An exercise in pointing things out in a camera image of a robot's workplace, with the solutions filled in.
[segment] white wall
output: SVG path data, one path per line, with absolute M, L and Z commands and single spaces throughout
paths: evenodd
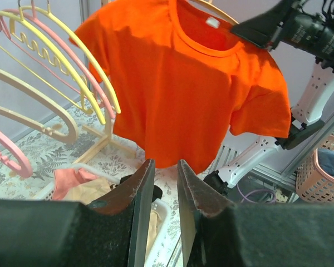
M 89 0 L 89 12 L 90 15 L 95 11 L 101 8 L 102 1 L 101 0 Z
M 227 12 L 238 22 L 242 22 L 269 10 L 278 2 L 279 0 L 214 0 L 213 4 Z M 322 2 L 322 0 L 310 0 L 304 10 L 308 13 L 320 12 Z M 291 105 L 294 105 L 297 103 L 307 86 L 312 73 L 315 57 L 284 43 L 281 43 L 277 49 L 272 52 L 272 56 L 278 63 L 288 83 L 289 99 Z M 334 95 L 328 102 L 323 112 L 322 119 L 325 121 L 328 120 L 333 113 Z M 233 136 L 228 133 L 223 144 L 237 151 L 243 151 L 252 144 L 256 138 L 256 135 L 249 133 L 240 136 Z M 263 165 L 281 172 L 306 146 L 307 141 L 291 151 L 283 151 L 278 155 L 272 156 L 267 159 Z
M 60 20 L 62 20 L 63 23 L 68 25 L 71 29 L 76 29 L 81 24 L 81 12 L 80 12 L 80 5 L 79 5 L 78 0 L 50 0 L 50 2 L 51 2 L 51 7 L 52 7 L 52 13 L 56 17 L 58 17 Z M 21 1 L 22 6 L 26 6 L 29 4 L 31 4 L 30 0 Z M 45 0 L 36 0 L 35 4 L 36 6 L 46 8 Z M 5 8 L 17 8 L 17 6 L 18 6 L 17 0 L 0 1 L 0 10 L 3 10 Z M 50 21 L 48 18 L 44 17 L 43 15 L 38 14 L 38 17 L 40 18 L 42 22 L 44 22 L 53 31 L 55 31 L 63 40 L 68 39 L 67 34 L 62 29 L 60 29 L 59 26 L 54 24 L 52 21 Z M 26 33 L 29 39 L 38 40 L 38 37 L 36 37 L 28 29 L 24 27 L 20 27 L 21 25 L 19 25 L 18 23 L 16 25 L 17 25 L 17 30 L 16 30 L 17 33 L 20 33 L 20 31 L 22 31 Z M 10 53 L 15 55 L 20 61 L 25 63 L 29 68 L 31 68 L 37 74 L 39 74 L 42 78 L 46 79 L 52 85 L 59 88 L 66 95 L 70 96 L 73 99 L 77 98 L 78 96 L 77 93 L 75 93 L 69 87 L 66 87 L 63 83 L 61 83 L 56 78 L 54 78 L 54 76 L 52 76 L 42 66 L 40 66 L 38 63 L 36 63 L 31 58 L 29 58 L 26 54 L 24 54 L 19 48 L 17 48 L 8 39 L 6 39 L 3 33 L 0 33 L 0 44 L 3 47 L 5 47 L 7 50 L 9 50 Z M 39 45 L 40 47 L 45 47 L 42 44 L 42 42 L 39 42 Z M 66 53 L 61 48 L 60 50 L 64 55 L 66 55 Z M 29 50 L 27 47 L 26 47 L 26 51 L 29 51 L 31 55 L 36 56 L 36 58 L 39 58 L 34 52 Z M 79 58 L 84 60 L 83 53 L 78 48 L 73 47 L 73 51 L 76 52 Z M 68 56 L 67 56 L 67 59 L 70 62 L 72 62 L 72 60 Z M 47 66 L 49 66 L 48 62 L 45 62 L 44 60 L 41 60 L 41 62 L 44 62 Z M 10 56 L 5 54 L 2 50 L 0 50 L 0 68 L 17 76 L 18 78 L 24 80 L 25 82 L 29 83 L 36 89 L 43 92 L 48 97 L 55 100 L 61 106 L 68 104 L 68 101 L 66 99 L 58 95 L 58 93 L 56 93 L 54 90 L 49 88 L 47 85 L 41 82 L 34 75 L 29 73 L 23 67 L 21 67 L 17 62 L 11 59 Z M 55 73 L 59 74 L 59 76 L 63 78 L 65 81 L 67 81 L 68 83 L 75 85 L 72 78 L 63 75 L 63 73 L 61 73 L 58 68 L 54 68 L 51 66 L 50 69 L 54 71 Z M 7 84 L 1 81 L 0 81 L 0 105 L 6 108 L 10 108 L 11 110 L 19 112 L 37 121 L 44 120 L 45 118 L 47 118 L 47 116 L 52 114 L 52 112 L 49 109 L 45 108 L 40 103 L 35 102 L 30 97 L 26 96 L 24 93 L 20 92 L 14 87 L 8 86 Z M 3 116 L 0 116 L 0 130 L 5 135 L 7 135 L 9 138 L 14 138 L 20 135 L 26 129 L 28 129 L 28 127 L 21 125 L 20 123 L 14 122 L 12 120 L 9 120 Z

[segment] orange t-shirt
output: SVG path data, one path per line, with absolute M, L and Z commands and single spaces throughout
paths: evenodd
M 114 133 L 157 168 L 184 159 L 204 171 L 229 125 L 234 135 L 288 136 L 287 85 L 271 55 L 209 17 L 186 0 L 116 0 L 76 30 L 111 76 L 121 106 Z

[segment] t-shirt sleeve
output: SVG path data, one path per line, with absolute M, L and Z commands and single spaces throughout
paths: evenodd
M 291 126 L 287 84 L 274 60 L 265 60 L 241 108 L 232 113 L 230 132 L 288 137 Z
M 91 15 L 82 25 L 75 30 L 76 36 L 83 42 L 87 49 L 95 57 L 106 75 L 110 74 L 108 40 L 106 34 L 106 23 L 100 18 L 100 11 Z M 73 45 L 77 45 L 72 38 L 69 39 Z M 89 64 L 89 70 L 94 78 L 100 83 L 102 79 L 93 65 Z

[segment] pink clothes hanger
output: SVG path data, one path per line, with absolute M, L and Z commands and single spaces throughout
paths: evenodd
M 11 170 L 19 174 L 19 176 L 29 178 L 33 174 L 32 166 L 23 152 L 2 132 L 0 132 L 0 144 L 3 145 L 16 158 L 18 163 L 9 160 L 9 158 L 3 155 L 1 152 L 0 162 L 4 163 Z
M 91 72 L 86 68 L 86 66 L 82 63 L 82 61 L 76 56 L 76 54 L 73 52 L 73 50 L 67 45 L 66 42 L 64 42 L 54 31 L 52 31 L 48 26 L 46 26 L 44 23 L 42 23 L 36 15 L 36 10 L 35 10 L 35 3 L 34 0 L 31 0 L 31 6 L 32 6 L 32 14 L 33 16 L 30 16 L 29 14 L 22 13 L 23 16 L 28 19 L 29 21 L 33 22 L 39 28 L 44 30 L 49 36 L 51 36 L 62 48 L 66 53 L 73 59 L 75 64 L 78 65 L 80 70 L 83 72 L 83 74 L 87 77 L 87 79 L 91 82 L 93 89 L 94 89 L 94 95 L 95 99 L 97 99 L 97 95 L 99 95 L 101 102 L 99 103 L 99 107 L 105 107 L 106 110 L 108 111 L 109 115 L 111 118 L 115 118 L 115 113 L 111 107 L 111 104 L 109 102 L 109 99 L 105 95 L 103 89 L 99 85 L 99 83 L 95 80 L 94 76 L 91 74 Z M 20 15 L 20 11 L 18 9 L 4 9 L 3 11 L 13 13 L 16 15 Z M 33 56 L 31 56 L 26 50 L 24 50 L 20 45 L 18 45 L 10 35 L 10 31 L 7 28 L 7 25 L 3 19 L 2 16 L 0 16 L 0 31 L 3 31 L 4 34 L 8 37 L 8 39 L 14 43 L 18 48 L 20 48 L 24 53 L 26 53 L 28 56 L 30 56 L 33 60 L 38 62 L 41 66 L 43 66 L 45 69 L 47 69 L 52 75 L 54 75 L 57 79 L 59 79 L 61 82 L 63 82 L 66 86 L 69 88 L 73 89 L 77 93 L 80 93 L 77 89 L 75 89 L 73 86 L 69 85 L 67 82 L 65 82 L 63 79 L 58 77 L 54 72 L 52 72 L 47 66 L 45 66 L 42 62 L 39 60 L 35 59 Z

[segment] pink cloth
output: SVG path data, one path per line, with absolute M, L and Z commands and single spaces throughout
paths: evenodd
M 54 174 L 55 191 L 53 192 L 53 200 L 62 200 L 71 188 L 99 178 L 83 169 L 79 169 L 77 173 L 74 169 L 59 169 L 55 170 Z

